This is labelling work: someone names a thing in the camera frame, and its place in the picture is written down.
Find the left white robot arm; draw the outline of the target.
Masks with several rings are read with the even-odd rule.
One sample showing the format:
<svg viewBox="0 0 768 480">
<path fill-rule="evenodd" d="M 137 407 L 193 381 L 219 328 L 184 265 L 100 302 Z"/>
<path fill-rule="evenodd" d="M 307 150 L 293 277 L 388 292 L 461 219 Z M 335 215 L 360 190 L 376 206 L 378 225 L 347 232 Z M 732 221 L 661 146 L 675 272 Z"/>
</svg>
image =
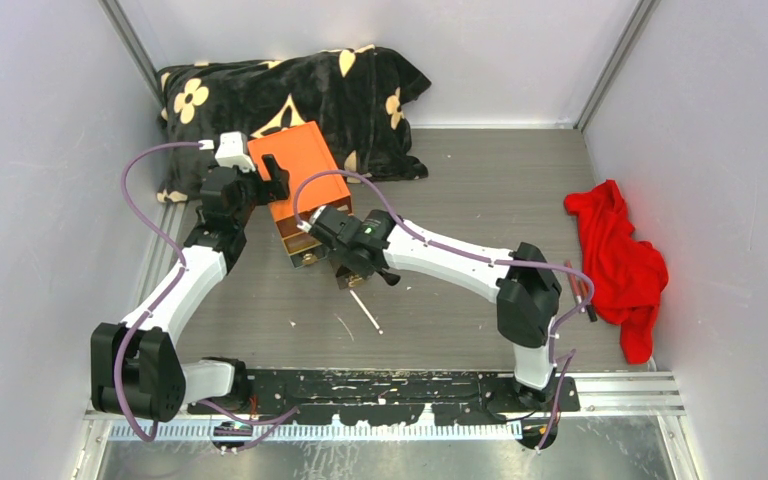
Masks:
<svg viewBox="0 0 768 480">
<path fill-rule="evenodd" d="M 178 261 L 155 290 L 118 323 L 102 323 L 90 339 L 95 410 L 157 422 L 208 400 L 229 413 L 249 406 L 252 386 L 243 361 L 205 357 L 184 364 L 176 344 L 193 313 L 240 258 L 255 207 L 288 199 L 289 173 L 271 154 L 251 171 L 217 166 L 202 185 L 199 220 Z"/>
</svg>

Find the white silver pencil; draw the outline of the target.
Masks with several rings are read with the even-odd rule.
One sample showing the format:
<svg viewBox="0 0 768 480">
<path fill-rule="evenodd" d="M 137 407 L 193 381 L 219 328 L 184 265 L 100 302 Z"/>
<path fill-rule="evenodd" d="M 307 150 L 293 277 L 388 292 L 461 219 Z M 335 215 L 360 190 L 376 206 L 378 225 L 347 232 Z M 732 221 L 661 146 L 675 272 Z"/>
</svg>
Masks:
<svg viewBox="0 0 768 480">
<path fill-rule="evenodd" d="M 365 317 L 368 319 L 374 330 L 377 334 L 382 335 L 383 329 L 381 328 L 379 322 L 377 321 L 377 318 L 372 314 L 372 312 L 368 309 L 366 304 L 363 302 L 363 300 L 360 298 L 360 296 L 357 294 L 357 292 L 354 289 L 349 290 L 349 294 L 352 297 L 352 299 L 355 301 L 357 306 L 360 308 L 360 310 L 363 312 Z"/>
</svg>

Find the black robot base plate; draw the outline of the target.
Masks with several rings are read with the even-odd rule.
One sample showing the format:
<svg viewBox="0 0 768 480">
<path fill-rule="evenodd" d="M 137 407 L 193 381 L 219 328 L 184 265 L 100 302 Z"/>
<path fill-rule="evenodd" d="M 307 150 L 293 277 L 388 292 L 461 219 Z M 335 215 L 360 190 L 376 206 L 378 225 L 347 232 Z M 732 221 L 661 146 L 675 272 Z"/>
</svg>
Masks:
<svg viewBox="0 0 768 480">
<path fill-rule="evenodd" d="M 292 408 L 300 425 L 334 419 L 355 426 L 413 425 L 428 411 L 436 426 L 494 425 L 577 412 L 575 382 L 553 378 L 529 393 L 512 374 L 494 371 L 250 369 L 241 392 L 215 399 L 234 413 L 277 417 Z"/>
</svg>

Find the black thin makeup brush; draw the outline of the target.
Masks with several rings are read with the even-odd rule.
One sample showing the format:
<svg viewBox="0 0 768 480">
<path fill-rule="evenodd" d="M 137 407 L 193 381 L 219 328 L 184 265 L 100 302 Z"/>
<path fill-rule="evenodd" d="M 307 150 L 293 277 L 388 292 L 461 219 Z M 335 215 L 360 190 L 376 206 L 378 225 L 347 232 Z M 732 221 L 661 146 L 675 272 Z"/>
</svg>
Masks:
<svg viewBox="0 0 768 480">
<path fill-rule="evenodd" d="M 400 275 L 389 272 L 387 270 L 379 270 L 378 275 L 385 281 L 388 286 L 396 286 L 401 280 Z"/>
</svg>

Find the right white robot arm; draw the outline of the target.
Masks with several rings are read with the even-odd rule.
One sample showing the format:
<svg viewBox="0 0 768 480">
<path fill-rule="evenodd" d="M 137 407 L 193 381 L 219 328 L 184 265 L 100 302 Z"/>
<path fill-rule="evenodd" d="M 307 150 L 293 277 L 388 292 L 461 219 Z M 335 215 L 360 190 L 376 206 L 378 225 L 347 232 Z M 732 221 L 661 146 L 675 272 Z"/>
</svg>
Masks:
<svg viewBox="0 0 768 480">
<path fill-rule="evenodd" d="M 394 285 L 401 271 L 421 273 L 492 303 L 497 329 L 513 346 L 516 400 L 531 411 L 552 400 L 550 328 L 562 288 L 554 273 L 542 268 L 545 259 L 536 246 L 482 247 L 427 231 L 384 210 L 360 220 L 322 206 L 300 225 L 341 267 L 362 279 L 378 274 Z"/>
</svg>

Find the orange drawer organizer box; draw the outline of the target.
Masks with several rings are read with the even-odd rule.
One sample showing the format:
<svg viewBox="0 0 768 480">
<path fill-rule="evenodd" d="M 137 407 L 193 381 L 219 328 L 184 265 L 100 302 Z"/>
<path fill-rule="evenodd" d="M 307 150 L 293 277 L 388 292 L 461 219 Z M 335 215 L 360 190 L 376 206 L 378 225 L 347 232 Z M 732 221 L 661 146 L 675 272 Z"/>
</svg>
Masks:
<svg viewBox="0 0 768 480">
<path fill-rule="evenodd" d="M 289 259 L 293 253 L 322 245 L 297 227 L 293 210 L 296 191 L 305 180 L 316 173 L 337 168 L 319 126 L 310 121 L 262 138 L 252 138 L 248 141 L 248 149 L 257 166 L 264 167 L 262 155 L 272 154 L 280 167 L 289 172 L 289 199 L 269 205 Z M 333 206 L 350 215 L 353 213 L 351 193 L 342 176 L 323 176 L 307 184 L 298 201 L 300 217 L 309 219 L 322 205 Z"/>
</svg>

